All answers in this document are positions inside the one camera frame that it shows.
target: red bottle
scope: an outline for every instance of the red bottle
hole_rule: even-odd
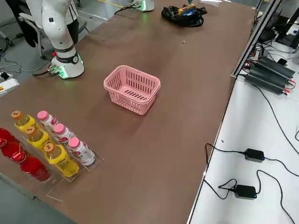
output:
[[[24,173],[29,174],[40,182],[50,178],[47,168],[33,156],[28,156],[20,151],[13,155],[12,160],[20,164],[20,168]]]
[[[7,141],[14,141],[19,143],[19,141],[6,129],[0,127],[0,138],[4,138]]]
[[[0,138],[0,149],[3,155],[11,160],[15,153],[23,152],[27,154],[27,151],[19,143],[7,141],[4,138]]]

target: juice bottle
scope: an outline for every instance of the juice bottle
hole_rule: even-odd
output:
[[[0,138],[0,149],[3,155],[9,158],[10,160],[12,160],[13,155],[19,152],[24,152],[25,154],[27,154],[27,151],[24,150],[19,143],[7,141],[4,138]]]
[[[26,129],[26,134],[28,135],[27,141],[41,151],[43,151],[43,148],[47,143],[53,142],[48,133],[42,129],[36,129],[33,126]]]
[[[55,125],[54,131],[57,137],[59,138],[59,142],[61,143],[61,145],[63,145],[67,150],[70,151],[71,147],[69,146],[69,140],[71,140],[71,138],[76,137],[76,135],[63,124]]]
[[[51,114],[49,114],[46,111],[40,111],[37,114],[37,117],[40,119],[41,124],[44,126],[44,128],[49,132],[52,133],[54,139],[59,142],[59,138],[55,134],[54,126],[59,124],[59,121],[56,120],[55,117],[53,117]]]
[[[19,143],[19,140],[17,140],[8,130],[4,128],[0,128],[0,138]]]
[[[78,164],[68,156],[62,145],[48,143],[43,149],[49,164],[54,165],[64,176],[71,177],[79,171]]]
[[[24,152],[15,153],[12,160],[20,164],[21,170],[40,182],[50,178],[47,168],[35,157],[28,156]]]
[[[14,126],[21,132],[26,132],[26,129],[30,126],[40,129],[40,126],[36,123],[36,120],[28,114],[23,115],[20,111],[14,111],[11,113],[11,117],[15,119]]]
[[[75,155],[78,161],[83,165],[88,166],[93,164],[95,155],[84,142],[78,138],[71,138],[69,146],[71,147],[72,154]]]

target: pink basket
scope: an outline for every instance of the pink basket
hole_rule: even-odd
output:
[[[158,78],[126,65],[118,66],[104,80],[111,101],[139,115],[152,106],[160,86]]]

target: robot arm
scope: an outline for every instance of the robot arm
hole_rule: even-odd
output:
[[[84,71],[65,22],[70,4],[71,0],[43,0],[42,5],[43,29],[56,52],[52,65],[61,78],[76,77]]]

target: brown table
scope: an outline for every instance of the brown table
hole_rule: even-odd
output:
[[[185,224],[232,88],[231,71],[254,17],[250,7],[205,5],[199,28],[177,27],[155,10],[124,11],[76,46],[85,72],[75,79],[32,78],[0,99],[0,124],[16,136],[10,113],[47,110],[105,161],[59,187],[64,202],[38,195],[81,224]],[[157,101],[145,116],[110,102],[105,77],[118,65],[158,77]],[[0,156],[0,172],[30,189],[18,166]]]

